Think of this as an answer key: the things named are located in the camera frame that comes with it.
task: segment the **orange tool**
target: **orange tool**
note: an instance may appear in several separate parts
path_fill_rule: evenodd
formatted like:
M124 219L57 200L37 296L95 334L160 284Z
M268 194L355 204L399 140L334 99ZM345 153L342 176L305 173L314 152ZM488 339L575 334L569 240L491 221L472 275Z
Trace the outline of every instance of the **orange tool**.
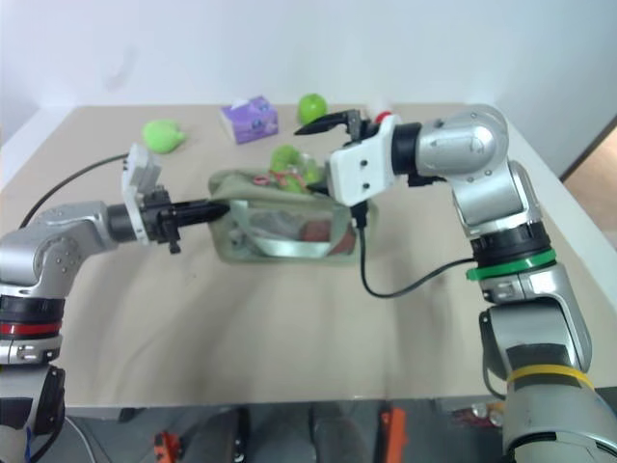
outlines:
M182 442L180 438L167 431L154 436L154 454L158 463L175 463L182 457Z
M382 412L383 463L402 463L403 448L408 442L407 434L405 434L405 419L405 411L401 408L392 408L387 412Z

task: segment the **white wall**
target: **white wall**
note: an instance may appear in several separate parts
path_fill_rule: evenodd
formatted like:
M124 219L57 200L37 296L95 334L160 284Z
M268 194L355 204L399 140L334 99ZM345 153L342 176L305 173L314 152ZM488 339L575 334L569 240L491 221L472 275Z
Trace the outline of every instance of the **white wall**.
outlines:
M5 0L23 106L495 103L560 174L617 109L614 0ZM3 89L2 98L7 97ZM12 104L5 116L19 114Z
M8 17L4 3L0 3L0 145L10 138L37 111L37 104L23 93L16 79L8 74L5 62L8 47Z

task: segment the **red object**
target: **red object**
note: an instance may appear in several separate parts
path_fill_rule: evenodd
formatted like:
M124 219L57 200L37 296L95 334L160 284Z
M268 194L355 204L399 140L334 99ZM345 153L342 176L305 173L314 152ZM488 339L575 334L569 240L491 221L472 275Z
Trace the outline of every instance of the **red object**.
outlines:
M62 321L42 325L25 325L23 323L0 323L0 335L47 335L60 331Z
M301 236L303 241L320 242L330 241L330 229L332 222L329 220L311 220L302 227Z
M175 463L182 454L180 438L167 431L154 436L154 455L158 463Z
M462 424L464 426L473 426L473 427L496 427L491 423L491 419L488 415L485 418L476 417L470 408L465 408L463 410L457 410L452 412L451 414L454 422L458 424Z
M384 463L401 463L403 448L407 445L405 434L405 411L401 408L392 408L382 413L382 427L384 430L385 455Z
M389 116L390 114L392 114L391 111L382 111L375 118L375 122L376 123L382 123L382 121L386 118L386 116Z
M257 176L253 178L253 184L257 186L267 186L270 184L270 178L268 176Z
M303 188L307 187L307 183L305 182L303 177L293 171L282 171L282 172L268 171L268 174L274 177L280 186L287 186L287 180L285 176L291 176L291 177L294 177L296 180L298 180L298 182Z

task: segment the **yellow ring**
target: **yellow ring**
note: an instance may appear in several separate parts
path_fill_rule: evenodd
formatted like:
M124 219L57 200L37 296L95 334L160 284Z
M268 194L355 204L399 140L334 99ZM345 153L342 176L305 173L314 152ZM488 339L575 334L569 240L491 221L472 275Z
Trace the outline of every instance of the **yellow ring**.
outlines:
M563 376L572 376L591 389L594 389L594 385L585 373L576 368L565 367L563 365L530 365L528 367L518 368L512 371L508 377L508 383L534 374L561 374Z

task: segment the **green ring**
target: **green ring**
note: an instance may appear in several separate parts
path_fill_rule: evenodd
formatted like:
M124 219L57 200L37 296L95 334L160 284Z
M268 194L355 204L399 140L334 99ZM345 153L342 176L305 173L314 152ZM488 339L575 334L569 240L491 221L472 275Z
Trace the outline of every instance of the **green ring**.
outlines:
M524 270L549 263L555 260L556 257L557 253L555 253L554 249L549 249L544 253L536 254L527 259L514 260L491 267L472 268L467 271L467 279L477 282L478 280L486 280L487 278L498 277L500 275L523 272Z

